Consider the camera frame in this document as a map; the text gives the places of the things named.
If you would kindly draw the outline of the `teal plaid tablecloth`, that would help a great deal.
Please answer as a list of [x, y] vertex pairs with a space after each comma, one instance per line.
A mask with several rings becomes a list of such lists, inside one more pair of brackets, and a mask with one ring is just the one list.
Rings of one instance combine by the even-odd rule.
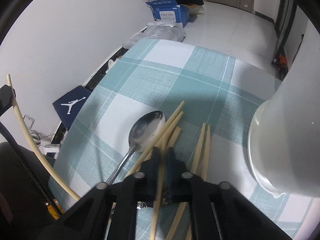
[[106, 180], [127, 152], [128, 135], [144, 114], [170, 117], [179, 105], [176, 155], [190, 166], [203, 124], [211, 127], [207, 179], [228, 181], [293, 239], [307, 239], [319, 223], [319, 201], [274, 198], [253, 178], [247, 136], [256, 109], [279, 79], [232, 56], [180, 42], [144, 39], [105, 75], [74, 120], [54, 168], [78, 194]]

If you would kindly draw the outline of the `grey plastic mailer bag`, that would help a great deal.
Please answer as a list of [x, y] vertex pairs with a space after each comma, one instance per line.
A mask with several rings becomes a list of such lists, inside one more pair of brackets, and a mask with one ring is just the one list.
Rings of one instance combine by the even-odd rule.
[[182, 42], [185, 36], [185, 30], [179, 23], [162, 21], [150, 22], [146, 24], [146, 28], [143, 31], [136, 33], [128, 39], [123, 44], [123, 48], [130, 49], [143, 38], [156, 38]]

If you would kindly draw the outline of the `black framed glass door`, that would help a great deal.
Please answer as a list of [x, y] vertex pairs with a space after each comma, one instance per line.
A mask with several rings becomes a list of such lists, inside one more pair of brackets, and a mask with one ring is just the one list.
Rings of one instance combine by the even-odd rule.
[[278, 39], [273, 63], [276, 63], [276, 59], [284, 52], [284, 46], [292, 29], [296, 11], [297, 4], [294, 0], [280, 0], [278, 16], [274, 26]]

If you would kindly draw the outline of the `metal spoon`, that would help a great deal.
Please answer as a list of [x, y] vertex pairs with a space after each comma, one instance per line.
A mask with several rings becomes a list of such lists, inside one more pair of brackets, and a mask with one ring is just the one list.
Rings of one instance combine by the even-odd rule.
[[118, 166], [111, 173], [106, 184], [112, 185], [120, 171], [123, 169], [131, 155], [143, 152], [152, 139], [159, 133], [165, 124], [165, 115], [161, 111], [153, 111], [136, 121], [129, 132], [129, 150]]

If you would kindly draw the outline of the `white utensil holder cup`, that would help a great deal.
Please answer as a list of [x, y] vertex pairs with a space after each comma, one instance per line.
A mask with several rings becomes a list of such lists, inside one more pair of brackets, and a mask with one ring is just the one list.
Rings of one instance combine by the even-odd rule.
[[319, 197], [319, 90], [281, 85], [253, 116], [248, 157], [256, 181], [274, 197]]

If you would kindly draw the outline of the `blue facial tissue box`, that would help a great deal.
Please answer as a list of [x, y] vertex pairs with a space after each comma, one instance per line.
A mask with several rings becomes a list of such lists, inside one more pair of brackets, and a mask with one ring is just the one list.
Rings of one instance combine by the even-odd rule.
[[146, 2], [156, 21], [178, 23], [185, 27], [189, 22], [189, 8], [175, 0], [157, 0]]

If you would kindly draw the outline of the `navy jordan shoe box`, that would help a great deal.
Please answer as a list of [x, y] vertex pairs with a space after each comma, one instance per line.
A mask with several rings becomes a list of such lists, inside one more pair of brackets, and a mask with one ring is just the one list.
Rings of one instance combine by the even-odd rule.
[[53, 102], [53, 107], [67, 130], [70, 129], [90, 94], [91, 91], [84, 86], [78, 86]]

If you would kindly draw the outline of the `wooden chopstick right pair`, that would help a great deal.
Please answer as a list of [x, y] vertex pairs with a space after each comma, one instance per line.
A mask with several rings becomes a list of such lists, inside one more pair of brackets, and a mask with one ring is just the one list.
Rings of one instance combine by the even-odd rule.
[[[197, 146], [196, 146], [196, 150], [195, 150], [195, 153], [194, 153], [194, 156], [193, 156], [193, 162], [192, 162], [192, 166], [191, 166], [191, 169], [190, 169], [190, 172], [195, 174], [197, 172], [197, 168], [198, 168], [198, 165], [199, 165], [199, 161], [200, 161], [200, 156], [201, 156], [201, 151], [202, 151], [202, 145], [203, 145], [203, 141], [204, 141], [204, 134], [205, 134], [205, 130], [206, 130], [206, 123], [203, 123], [202, 124], [202, 128], [201, 128], [201, 132], [200, 132], [200, 136], [199, 136], [199, 140], [197, 142]], [[166, 236], [166, 240], [172, 240], [175, 232], [176, 232], [176, 229], [178, 227], [178, 224], [180, 222], [180, 219], [184, 213], [184, 210], [185, 210], [185, 206], [186, 206], [186, 203], [180, 203], [179, 204], [179, 207], [178, 207], [178, 210], [176, 212], [176, 215], [175, 215], [175, 218], [173, 220], [173, 223], [170, 227], [170, 230]]]

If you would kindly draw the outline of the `orange black tool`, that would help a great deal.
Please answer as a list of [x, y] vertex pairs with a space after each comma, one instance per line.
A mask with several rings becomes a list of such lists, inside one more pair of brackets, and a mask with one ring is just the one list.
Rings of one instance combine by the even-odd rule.
[[279, 55], [277, 55], [273, 61], [272, 61], [273, 65], [275, 65], [276, 69], [280, 72], [280, 71], [288, 71], [288, 64], [287, 64], [287, 59], [286, 56], [282, 53], [280, 53]]

